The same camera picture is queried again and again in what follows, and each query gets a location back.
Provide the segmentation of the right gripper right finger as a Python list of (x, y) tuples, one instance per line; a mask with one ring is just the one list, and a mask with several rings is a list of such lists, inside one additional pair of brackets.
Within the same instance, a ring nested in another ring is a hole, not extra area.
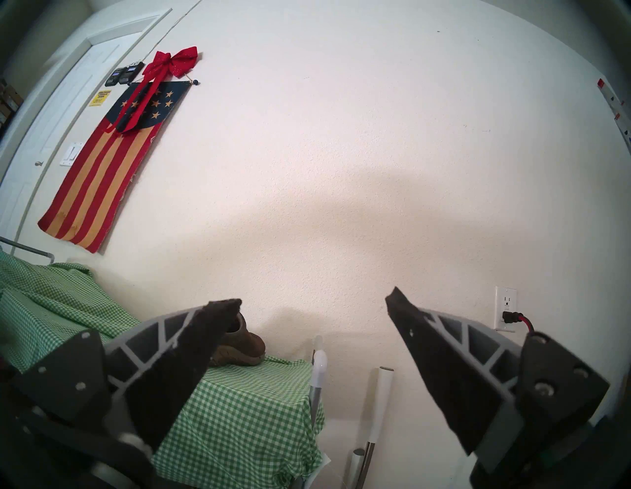
[(609, 382), (551, 336), (522, 346), (486, 325), (412, 304), (399, 289), (387, 313), (472, 473), (525, 473), (535, 458), (588, 423)]

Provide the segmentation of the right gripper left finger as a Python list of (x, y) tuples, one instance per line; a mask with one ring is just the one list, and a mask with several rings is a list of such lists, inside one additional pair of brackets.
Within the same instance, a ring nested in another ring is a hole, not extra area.
[(114, 451), (124, 439), (155, 451), (206, 372), (241, 299), (156, 317), (104, 344), (79, 332), (23, 374), (15, 390), (27, 426), (74, 451)]

